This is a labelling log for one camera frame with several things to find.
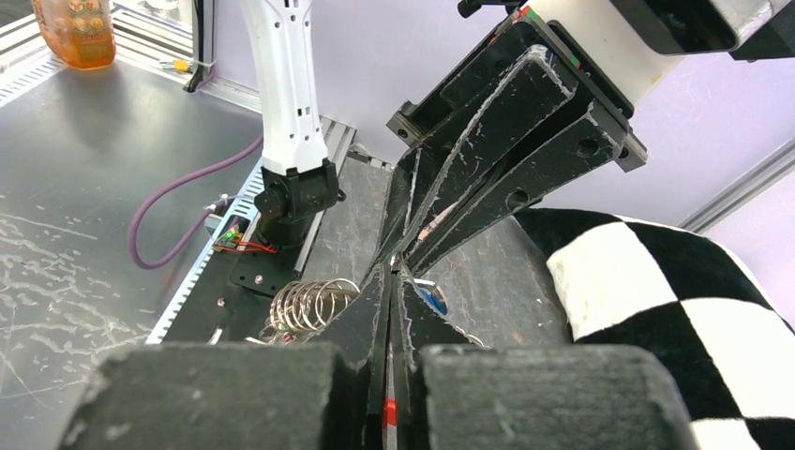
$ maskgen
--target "orange liquid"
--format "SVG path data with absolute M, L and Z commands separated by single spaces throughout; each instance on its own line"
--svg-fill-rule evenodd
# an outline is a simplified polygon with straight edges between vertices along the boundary
M 81 70 L 113 63 L 113 41 L 108 0 L 32 0 L 41 35 L 65 63 Z

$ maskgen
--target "black and white checkered pattern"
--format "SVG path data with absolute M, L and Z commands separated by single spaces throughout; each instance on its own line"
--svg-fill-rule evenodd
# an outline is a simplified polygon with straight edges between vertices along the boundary
M 702 449 L 795 449 L 795 334 L 730 251 L 600 213 L 532 209 L 517 220 L 547 255 L 575 342 L 653 353 Z

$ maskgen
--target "white wall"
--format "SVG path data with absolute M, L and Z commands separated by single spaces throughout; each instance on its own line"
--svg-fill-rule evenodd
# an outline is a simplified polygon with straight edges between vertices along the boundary
M 218 2 L 218 74 L 255 86 L 238 0 Z M 463 20 L 457 0 L 315 0 L 313 39 L 320 111 L 358 129 L 378 158 L 405 150 L 384 124 L 417 102 L 504 17 L 485 7 Z M 638 106 L 632 124 L 649 165 L 614 164 L 548 196 L 579 207 L 677 225 L 795 136 L 795 60 L 736 63 L 687 58 Z
M 795 325 L 795 172 L 706 235 L 745 261 L 781 314 Z

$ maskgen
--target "metal workbench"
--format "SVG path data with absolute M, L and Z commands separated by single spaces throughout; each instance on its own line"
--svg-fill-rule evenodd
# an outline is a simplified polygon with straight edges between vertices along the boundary
M 209 236 L 199 233 L 175 262 L 146 272 L 128 257 L 128 222 L 155 188 L 237 153 L 262 130 L 250 93 L 218 83 L 186 94 L 184 78 L 159 73 L 131 50 L 138 44 L 127 44 L 113 67 L 79 72 L 33 39 L 16 48 L 24 53 L 0 80 L 3 449 L 53 447 L 97 363 L 147 337 L 157 341 L 152 330 L 168 326 L 158 323 L 164 311 L 178 313 L 177 294 L 201 266 Z M 162 255 L 203 205 L 250 183 L 256 162 L 156 204 L 142 225 L 143 256 Z M 340 177 L 348 200 L 323 218 L 304 279 L 361 280 L 388 179 L 378 161 L 348 158 Z M 487 345 L 557 345 L 566 341 L 563 314 L 540 261 L 509 220 L 426 278 L 445 292 L 449 320 Z

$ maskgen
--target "red marking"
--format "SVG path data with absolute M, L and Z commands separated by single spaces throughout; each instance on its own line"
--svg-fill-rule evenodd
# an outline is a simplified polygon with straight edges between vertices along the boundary
M 398 426 L 398 413 L 395 409 L 395 401 L 391 398 L 386 400 L 386 404 L 383 405 L 383 427 L 386 428 L 387 425 Z

